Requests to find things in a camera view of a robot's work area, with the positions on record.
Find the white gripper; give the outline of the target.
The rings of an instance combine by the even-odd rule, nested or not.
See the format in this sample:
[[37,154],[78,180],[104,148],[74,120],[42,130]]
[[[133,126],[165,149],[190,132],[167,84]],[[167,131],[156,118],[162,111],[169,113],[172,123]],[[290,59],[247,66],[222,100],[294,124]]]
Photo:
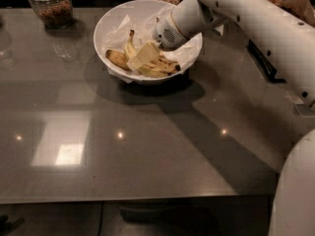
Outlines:
[[[163,49],[176,49],[184,43],[184,36],[178,31],[171,14],[157,18],[153,38]],[[127,66],[132,71],[140,69],[158,56],[158,46],[152,41],[147,41],[140,49],[136,49],[131,40],[126,43]]]

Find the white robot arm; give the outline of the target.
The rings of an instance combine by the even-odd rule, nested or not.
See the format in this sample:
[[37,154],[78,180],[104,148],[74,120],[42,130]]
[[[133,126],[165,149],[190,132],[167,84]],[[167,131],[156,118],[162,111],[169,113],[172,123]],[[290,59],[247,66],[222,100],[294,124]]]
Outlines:
[[[177,48],[190,36],[235,22],[304,102],[315,104],[315,29],[268,0],[183,0],[152,36]],[[273,202],[268,236],[315,236],[315,131],[289,153]]]

